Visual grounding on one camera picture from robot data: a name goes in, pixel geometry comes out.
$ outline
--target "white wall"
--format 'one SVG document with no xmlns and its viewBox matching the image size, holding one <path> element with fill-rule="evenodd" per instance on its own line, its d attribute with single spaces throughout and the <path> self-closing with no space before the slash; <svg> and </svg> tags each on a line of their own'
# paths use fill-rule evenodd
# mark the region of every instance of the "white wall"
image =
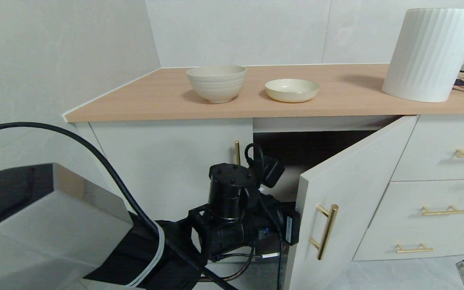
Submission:
<svg viewBox="0 0 464 290">
<path fill-rule="evenodd" d="M 160 67 L 143 1 L 0 1 L 0 123 L 61 114 Z M 43 130 L 0 132 L 0 169 L 59 162 L 105 185 L 92 156 Z"/>
<path fill-rule="evenodd" d="M 409 8 L 464 0 L 146 0 L 162 67 L 389 62 Z"/>
</svg>

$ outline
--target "countertop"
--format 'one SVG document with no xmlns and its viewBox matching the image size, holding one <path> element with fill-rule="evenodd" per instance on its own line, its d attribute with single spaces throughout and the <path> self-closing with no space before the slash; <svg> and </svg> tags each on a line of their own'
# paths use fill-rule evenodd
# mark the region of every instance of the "countertop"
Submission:
<svg viewBox="0 0 464 290">
<path fill-rule="evenodd" d="M 241 93 L 224 104 L 199 97 L 188 68 L 161 68 L 66 114 L 68 122 L 464 114 L 464 88 L 443 103 L 420 103 L 381 91 L 388 64 L 249 66 Z M 305 103 L 270 99 L 264 84 L 273 79 L 308 79 L 320 84 Z"/>
</svg>

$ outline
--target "black device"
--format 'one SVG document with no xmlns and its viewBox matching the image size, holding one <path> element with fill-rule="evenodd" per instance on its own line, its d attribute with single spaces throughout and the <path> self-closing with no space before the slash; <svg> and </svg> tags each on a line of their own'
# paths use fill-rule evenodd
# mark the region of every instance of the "black device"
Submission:
<svg viewBox="0 0 464 290">
<path fill-rule="evenodd" d="M 258 240 L 278 235 L 276 226 L 261 206 L 266 206 L 279 223 L 282 239 L 288 245 L 298 243 L 300 213 L 295 202 L 280 202 L 259 191 L 261 184 L 274 187 L 284 166 L 274 158 L 249 158 L 249 168 L 221 163 L 210 167 L 208 203 L 188 212 L 178 222 L 157 221 L 166 235 L 202 265 L 223 259 L 226 253 L 254 246 Z M 153 258 L 157 241 L 153 233 L 131 213 L 134 227 L 116 250 L 85 279 L 125 285 L 134 279 Z M 191 232 L 199 235 L 201 251 L 192 244 Z M 173 251 L 165 251 L 161 262 L 139 288 L 189 290 L 200 281 L 201 271 L 184 263 Z"/>
</svg>

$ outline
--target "bowl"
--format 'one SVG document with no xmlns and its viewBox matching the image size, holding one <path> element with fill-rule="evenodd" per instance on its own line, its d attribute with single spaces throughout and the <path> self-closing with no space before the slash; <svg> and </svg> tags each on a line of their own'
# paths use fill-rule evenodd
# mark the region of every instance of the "bowl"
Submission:
<svg viewBox="0 0 464 290">
<path fill-rule="evenodd" d="M 201 66 L 187 71 L 187 77 L 197 94 L 211 103 L 232 101 L 247 76 L 243 66 Z"/>
<path fill-rule="evenodd" d="M 318 93 L 320 85 L 305 79 L 276 79 L 265 84 L 270 98 L 285 103 L 309 101 Z"/>
</svg>

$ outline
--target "cabinet door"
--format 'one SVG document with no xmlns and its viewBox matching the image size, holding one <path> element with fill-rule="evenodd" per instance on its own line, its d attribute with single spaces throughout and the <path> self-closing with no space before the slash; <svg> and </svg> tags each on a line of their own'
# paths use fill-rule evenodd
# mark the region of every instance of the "cabinet door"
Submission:
<svg viewBox="0 0 464 290">
<path fill-rule="evenodd" d="M 323 289 L 352 261 L 416 120 L 402 117 L 300 176 L 300 241 L 289 251 L 286 290 Z M 318 260 L 309 239 L 321 241 L 327 217 L 317 205 L 332 204 L 339 209 Z"/>
<path fill-rule="evenodd" d="M 253 139 L 252 119 L 94 122 L 91 126 L 142 209 L 152 219 L 172 221 L 207 203 L 209 167 L 233 163 L 234 141 L 240 141 L 243 151 Z M 246 165 L 241 156 L 241 164 Z"/>
</svg>

